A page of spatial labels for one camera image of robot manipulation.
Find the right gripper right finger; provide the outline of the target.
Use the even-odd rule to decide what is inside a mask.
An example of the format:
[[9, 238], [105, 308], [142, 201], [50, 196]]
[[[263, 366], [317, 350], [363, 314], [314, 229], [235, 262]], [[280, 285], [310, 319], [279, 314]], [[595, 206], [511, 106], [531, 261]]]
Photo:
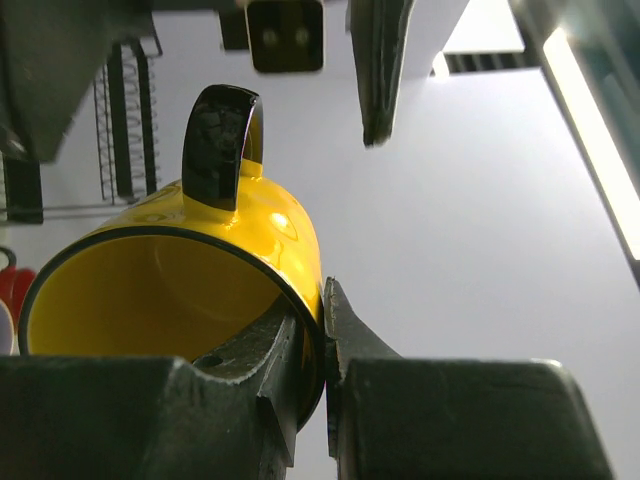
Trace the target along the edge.
[[341, 479], [610, 479], [574, 377], [554, 360], [411, 359], [324, 291], [328, 448]]

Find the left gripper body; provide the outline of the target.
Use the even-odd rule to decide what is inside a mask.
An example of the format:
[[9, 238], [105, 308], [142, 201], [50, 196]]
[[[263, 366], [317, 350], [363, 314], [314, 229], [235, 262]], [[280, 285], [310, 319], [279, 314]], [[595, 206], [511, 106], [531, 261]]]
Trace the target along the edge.
[[225, 52], [247, 52], [260, 74], [316, 73], [324, 67], [321, 1], [251, 1], [218, 14]]

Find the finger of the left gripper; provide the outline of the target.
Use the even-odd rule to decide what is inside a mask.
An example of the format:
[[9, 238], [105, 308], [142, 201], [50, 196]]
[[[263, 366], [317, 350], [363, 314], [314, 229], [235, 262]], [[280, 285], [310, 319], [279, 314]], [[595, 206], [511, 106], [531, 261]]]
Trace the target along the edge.
[[380, 146], [392, 135], [413, 7], [412, 0], [349, 3], [348, 26], [367, 147]]
[[51, 163], [114, 45], [150, 34], [149, 1], [1, 4], [1, 152]]

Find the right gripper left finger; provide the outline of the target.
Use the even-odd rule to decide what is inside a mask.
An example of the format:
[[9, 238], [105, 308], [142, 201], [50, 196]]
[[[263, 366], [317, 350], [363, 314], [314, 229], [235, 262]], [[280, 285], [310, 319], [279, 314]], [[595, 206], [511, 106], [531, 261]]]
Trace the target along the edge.
[[178, 357], [6, 357], [5, 479], [282, 479], [298, 431], [300, 329], [276, 301]]

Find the yellow enamel mug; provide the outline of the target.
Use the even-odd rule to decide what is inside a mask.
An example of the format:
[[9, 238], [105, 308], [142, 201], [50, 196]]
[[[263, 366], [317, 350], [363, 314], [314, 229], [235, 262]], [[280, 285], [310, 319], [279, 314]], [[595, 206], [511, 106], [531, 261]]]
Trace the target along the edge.
[[322, 267], [301, 203], [266, 177], [263, 103], [206, 87], [191, 110], [181, 176], [57, 253], [18, 327], [24, 355], [194, 360], [284, 299], [304, 331], [298, 421], [323, 390]]

